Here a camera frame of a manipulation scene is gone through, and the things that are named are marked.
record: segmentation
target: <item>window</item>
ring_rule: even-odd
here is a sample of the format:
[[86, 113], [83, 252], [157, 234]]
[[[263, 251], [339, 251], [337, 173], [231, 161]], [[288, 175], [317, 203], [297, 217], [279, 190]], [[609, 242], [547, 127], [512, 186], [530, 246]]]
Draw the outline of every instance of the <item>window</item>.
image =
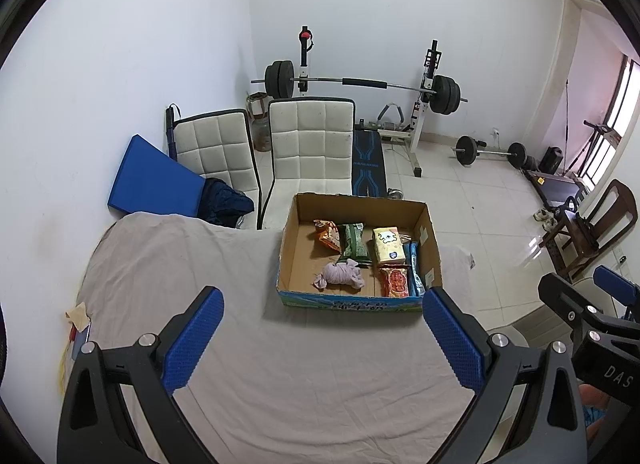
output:
[[[616, 91], [609, 105], [605, 124], [624, 136], [640, 95], [640, 65], [624, 57]], [[602, 135], [597, 137], [579, 170], [585, 186], [593, 190], [616, 154], [616, 147]]]

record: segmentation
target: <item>knotted pink cloth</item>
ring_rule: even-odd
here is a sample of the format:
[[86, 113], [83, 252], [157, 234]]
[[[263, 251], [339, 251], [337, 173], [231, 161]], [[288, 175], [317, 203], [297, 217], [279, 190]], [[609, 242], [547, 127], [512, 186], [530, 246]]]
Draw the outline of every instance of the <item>knotted pink cloth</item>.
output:
[[345, 263], [326, 264], [322, 273], [316, 276], [314, 285], [318, 289], [325, 289], [328, 283], [351, 285], [356, 289], [365, 286], [358, 263], [351, 259], [347, 259]]

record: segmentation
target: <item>cardboard box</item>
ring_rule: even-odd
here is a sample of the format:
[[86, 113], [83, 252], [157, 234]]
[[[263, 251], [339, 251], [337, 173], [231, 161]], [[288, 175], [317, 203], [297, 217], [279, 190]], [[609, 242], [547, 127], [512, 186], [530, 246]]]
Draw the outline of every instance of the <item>cardboard box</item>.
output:
[[418, 274], [429, 289], [442, 285], [440, 254], [427, 205], [423, 202], [299, 193], [291, 203], [280, 246], [277, 290], [285, 305], [347, 311], [421, 311], [422, 298], [384, 298], [377, 266], [362, 269], [364, 288], [329, 286], [319, 291], [313, 281], [339, 254], [316, 241], [315, 219], [336, 224], [364, 223], [364, 242], [375, 262], [373, 228], [396, 226], [418, 244]]

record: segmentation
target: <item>barbell on rack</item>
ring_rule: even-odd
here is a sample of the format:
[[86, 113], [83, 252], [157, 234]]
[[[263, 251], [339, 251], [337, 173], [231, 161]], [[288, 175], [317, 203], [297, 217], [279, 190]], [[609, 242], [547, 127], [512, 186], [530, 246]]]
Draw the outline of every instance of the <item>barbell on rack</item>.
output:
[[251, 83], [264, 83], [265, 91], [272, 98], [292, 98], [294, 82], [333, 82], [343, 85], [374, 87], [386, 89], [388, 87], [412, 90], [423, 94], [423, 101], [429, 102], [431, 110], [436, 114], [449, 115], [458, 110], [461, 101], [460, 85], [452, 78], [434, 76], [431, 88], [416, 88], [396, 83], [380, 82], [379, 80], [363, 80], [362, 78], [296, 78], [293, 62], [277, 60], [264, 71], [264, 80], [251, 80]]
[[530, 155], [527, 155], [527, 149], [522, 143], [512, 143], [507, 152], [478, 150], [478, 145], [486, 147], [484, 141], [476, 141], [472, 137], [462, 136], [456, 143], [456, 148], [451, 150], [456, 153], [456, 158], [460, 164], [465, 167], [473, 164], [480, 154], [503, 155], [504, 157], [508, 157], [511, 166], [518, 170], [521, 168], [526, 169], [526, 165], [530, 163], [530, 159], [533, 159]]

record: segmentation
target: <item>blue gripper pad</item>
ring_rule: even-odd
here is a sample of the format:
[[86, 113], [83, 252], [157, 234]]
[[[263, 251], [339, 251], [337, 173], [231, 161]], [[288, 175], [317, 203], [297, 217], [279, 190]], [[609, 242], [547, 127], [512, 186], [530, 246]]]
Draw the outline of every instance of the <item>blue gripper pad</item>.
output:
[[164, 356], [162, 385], [169, 395], [189, 382], [224, 312], [222, 293], [213, 288]]
[[609, 267], [596, 267], [596, 270], [593, 271], [593, 283], [618, 300], [622, 305], [629, 307], [636, 304], [638, 299], [636, 286], [609, 269]]
[[434, 289], [422, 298], [422, 315], [460, 384], [479, 394], [484, 386], [482, 354]]

